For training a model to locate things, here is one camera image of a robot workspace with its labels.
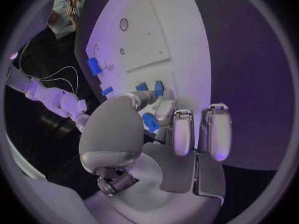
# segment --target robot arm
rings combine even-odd
[[[84,114],[87,106],[85,100],[79,100],[75,94],[59,88],[46,88],[40,81],[29,78],[15,66],[11,66],[6,84],[25,93],[28,99],[42,102],[53,113],[64,118],[70,117],[81,132],[84,130],[84,125],[89,117]]]

